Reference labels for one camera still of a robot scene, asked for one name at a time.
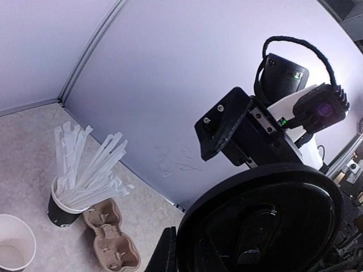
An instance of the cardboard cup carrier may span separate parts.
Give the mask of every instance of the cardboard cup carrier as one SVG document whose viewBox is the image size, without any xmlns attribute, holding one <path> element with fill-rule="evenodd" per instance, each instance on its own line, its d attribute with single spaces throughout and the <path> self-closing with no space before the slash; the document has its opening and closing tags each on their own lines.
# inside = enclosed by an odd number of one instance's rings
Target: cardboard cup carrier
<svg viewBox="0 0 363 272">
<path fill-rule="evenodd" d="M 95 254 L 104 269 L 131 272 L 139 268 L 140 254 L 131 238 L 121 231 L 121 212 L 112 198 L 93 205 L 83 216 L 96 234 Z"/>
</svg>

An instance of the wrapped straw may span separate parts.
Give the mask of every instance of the wrapped straw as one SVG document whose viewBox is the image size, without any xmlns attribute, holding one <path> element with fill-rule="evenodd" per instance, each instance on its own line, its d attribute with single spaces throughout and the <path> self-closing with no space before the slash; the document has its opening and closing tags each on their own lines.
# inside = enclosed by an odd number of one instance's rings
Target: wrapped straw
<svg viewBox="0 0 363 272">
<path fill-rule="evenodd" d="M 125 140 L 119 144 L 122 134 L 108 135 L 85 170 L 79 173 L 79 162 L 91 127 L 81 130 L 79 125 L 71 129 L 66 122 L 54 130 L 58 181 L 56 196 L 67 207 L 86 209 L 113 196 L 125 196 L 132 185 L 124 185 L 114 177 L 111 169 L 126 154 Z"/>
</svg>

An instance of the white paper cup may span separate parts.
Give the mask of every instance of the white paper cup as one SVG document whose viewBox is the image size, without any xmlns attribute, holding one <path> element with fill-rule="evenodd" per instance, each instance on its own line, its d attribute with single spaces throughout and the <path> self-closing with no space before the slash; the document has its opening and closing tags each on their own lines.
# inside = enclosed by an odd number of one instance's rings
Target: white paper cup
<svg viewBox="0 0 363 272">
<path fill-rule="evenodd" d="M 0 214 L 0 271 L 23 271 L 34 259 L 34 233 L 21 219 Z"/>
</svg>

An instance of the white cup rim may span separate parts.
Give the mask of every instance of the white cup rim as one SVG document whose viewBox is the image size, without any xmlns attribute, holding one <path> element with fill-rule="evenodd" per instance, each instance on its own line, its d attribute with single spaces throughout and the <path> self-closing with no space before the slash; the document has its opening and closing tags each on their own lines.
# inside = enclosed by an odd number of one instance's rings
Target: white cup rim
<svg viewBox="0 0 363 272">
<path fill-rule="evenodd" d="M 85 209 L 82 209 L 82 210 L 75 210 L 75 209 L 71 209 L 69 207 L 67 207 L 66 205 L 64 205 L 56 196 L 56 192 L 54 191 L 54 187 L 56 186 L 56 182 L 58 182 L 58 177 L 55 177 L 53 182 L 52 182 L 52 197 L 53 197 L 53 200 L 54 202 L 56 203 L 56 205 L 62 209 L 63 211 L 65 211 L 66 213 L 69 213 L 69 214 L 81 214 L 83 213 L 84 211 L 88 210 L 89 207 L 85 208 Z"/>
<path fill-rule="evenodd" d="M 21 269 L 24 269 L 24 268 L 26 268 L 32 261 L 33 261 L 33 259 L 34 259 L 34 257 L 35 257 L 35 253 L 36 253 L 36 239 L 35 239 L 35 235 L 34 235 L 34 233 L 33 233 L 33 231 L 32 231 L 32 229 L 28 226 L 28 224 L 27 223 L 25 223 L 24 221 L 22 221 L 20 218 L 18 218 L 18 217 L 16 217 L 16 216 L 13 216 L 13 215 L 11 215 L 11 214 L 0 214 L 0 217 L 5 217 L 5 218 L 9 218 L 9 217 L 11 217 L 11 218 L 14 218 L 14 219 L 16 219 L 16 220 L 18 220 L 18 221 L 20 221 L 24 226 L 26 226 L 27 228 L 28 228 L 28 230 L 29 230 L 29 232 L 30 232 L 30 234 L 31 234 L 31 236 L 32 236 L 32 238 L 33 238 L 33 241 L 34 241 L 34 250 L 33 250 L 33 256 L 31 257 L 31 259 L 25 264 L 25 265 L 23 265 L 23 266 L 21 266 L 21 267 L 17 267 L 17 268 L 8 268 L 8 267 L 5 267 L 5 266 L 2 266 L 1 264 L 0 264 L 0 268 L 2 268 L 2 269 L 6 269 L 6 270 L 8 270 L 8 271 L 18 271 L 18 270 L 21 270 Z"/>
</svg>

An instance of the camera lens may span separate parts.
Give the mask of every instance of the camera lens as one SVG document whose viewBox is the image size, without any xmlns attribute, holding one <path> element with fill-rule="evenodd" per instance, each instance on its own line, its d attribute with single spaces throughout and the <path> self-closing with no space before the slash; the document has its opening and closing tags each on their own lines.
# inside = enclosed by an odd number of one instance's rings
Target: camera lens
<svg viewBox="0 0 363 272">
<path fill-rule="evenodd" d="M 333 113 L 333 107 L 330 104 L 323 103 L 318 106 L 318 115 L 322 117 L 331 117 Z"/>
</svg>

